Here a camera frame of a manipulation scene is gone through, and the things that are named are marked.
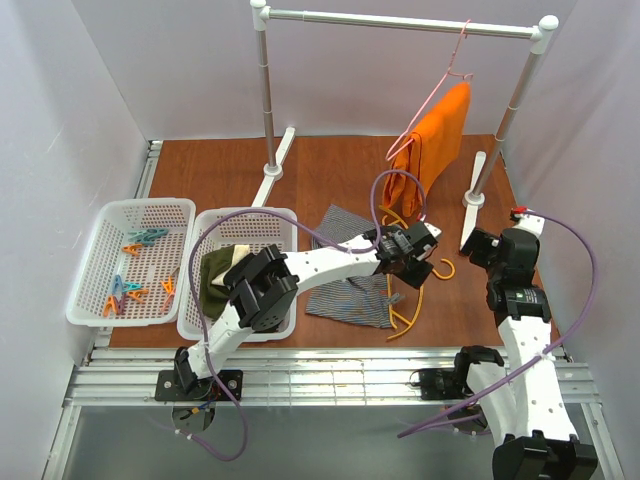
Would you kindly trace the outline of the white clothespin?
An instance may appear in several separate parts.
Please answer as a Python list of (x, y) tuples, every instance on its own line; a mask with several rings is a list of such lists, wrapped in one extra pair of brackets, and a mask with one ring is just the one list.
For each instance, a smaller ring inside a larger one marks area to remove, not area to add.
[(387, 306), (395, 305), (395, 304), (399, 303), (400, 301), (402, 301), (403, 299), (404, 299), (404, 296), (402, 294), (400, 294), (400, 293), (391, 294), (386, 299), (386, 305)]

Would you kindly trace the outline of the yellow plastic hanger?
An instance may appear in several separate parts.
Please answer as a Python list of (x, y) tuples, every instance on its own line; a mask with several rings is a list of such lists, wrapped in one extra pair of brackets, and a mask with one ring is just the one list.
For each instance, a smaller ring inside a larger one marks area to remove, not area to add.
[[(391, 210), (390, 208), (385, 207), (384, 205), (379, 205), (378, 209), (383, 213), (381, 217), (381, 225), (382, 226), (400, 226), (404, 229), (408, 227), (407, 222), (396, 212)], [(448, 281), (451, 280), (456, 274), (456, 268), (454, 263), (448, 258), (441, 258), (440, 262), (449, 267), (449, 272), (444, 274), (439, 272), (437, 269), (433, 270), (433, 274), (440, 281)], [(391, 325), (391, 329), (393, 333), (386, 338), (387, 342), (394, 341), (405, 336), (408, 332), (412, 330), (414, 325), (416, 324), (420, 313), (422, 311), (423, 301), (424, 301), (424, 288), (421, 287), (418, 290), (418, 297), (415, 305), (415, 309), (413, 311), (413, 315), (410, 318), (405, 317), (399, 311), (395, 309), (393, 306), (392, 298), (394, 297), (395, 292), (393, 291), (391, 276), (386, 276), (386, 291), (387, 300), (389, 301), (387, 306), (387, 314), (388, 320)]]

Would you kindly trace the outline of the grey striped underwear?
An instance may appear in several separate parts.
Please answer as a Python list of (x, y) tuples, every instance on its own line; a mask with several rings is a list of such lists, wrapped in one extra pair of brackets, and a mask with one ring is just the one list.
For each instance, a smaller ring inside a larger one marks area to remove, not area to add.
[[(370, 220), (331, 205), (316, 232), (343, 243), (373, 228)], [(353, 325), (390, 329), (388, 306), (386, 277), (377, 274), (351, 277), (312, 289), (306, 313)]]

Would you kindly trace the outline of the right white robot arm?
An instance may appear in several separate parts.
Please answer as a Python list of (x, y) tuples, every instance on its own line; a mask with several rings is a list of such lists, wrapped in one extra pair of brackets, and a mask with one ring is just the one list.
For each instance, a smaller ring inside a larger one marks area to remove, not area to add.
[(487, 273), (487, 304), (507, 354), (464, 347), (454, 379), (491, 432), (494, 478), (589, 479), (596, 450), (579, 439), (566, 411), (551, 354), (551, 309), (534, 283), (544, 221), (524, 212), (512, 219), (500, 235), (474, 229), (461, 249)]

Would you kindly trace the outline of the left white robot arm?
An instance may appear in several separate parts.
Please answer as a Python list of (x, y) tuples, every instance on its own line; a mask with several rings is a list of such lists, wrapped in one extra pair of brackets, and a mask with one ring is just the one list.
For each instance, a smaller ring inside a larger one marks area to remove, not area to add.
[(196, 345), (178, 349), (174, 385), (188, 399), (202, 398), (224, 361), (252, 334), (285, 319), (296, 297), (312, 288), (352, 277), (391, 274), (417, 289), (433, 270), (427, 261), (441, 230), (418, 221), (408, 228), (384, 227), (336, 248), (282, 252), (270, 245), (234, 266), (224, 283), (230, 289), (218, 319)]

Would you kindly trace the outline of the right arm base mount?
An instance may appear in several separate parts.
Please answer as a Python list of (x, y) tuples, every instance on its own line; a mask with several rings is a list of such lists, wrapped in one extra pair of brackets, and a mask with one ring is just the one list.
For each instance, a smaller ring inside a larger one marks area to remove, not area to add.
[(414, 371), (409, 385), (419, 391), (423, 401), (463, 399), (463, 387), (453, 369), (424, 368)]

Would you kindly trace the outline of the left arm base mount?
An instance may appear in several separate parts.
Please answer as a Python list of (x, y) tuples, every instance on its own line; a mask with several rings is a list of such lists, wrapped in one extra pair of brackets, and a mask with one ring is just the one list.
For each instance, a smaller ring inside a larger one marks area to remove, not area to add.
[[(243, 372), (241, 370), (222, 370), (218, 376), (232, 396), (240, 401)], [(197, 379), (195, 386), (187, 392), (180, 385), (177, 373), (173, 370), (162, 370), (157, 377), (154, 399), (159, 402), (216, 402), (229, 401), (230, 397), (213, 378)]]

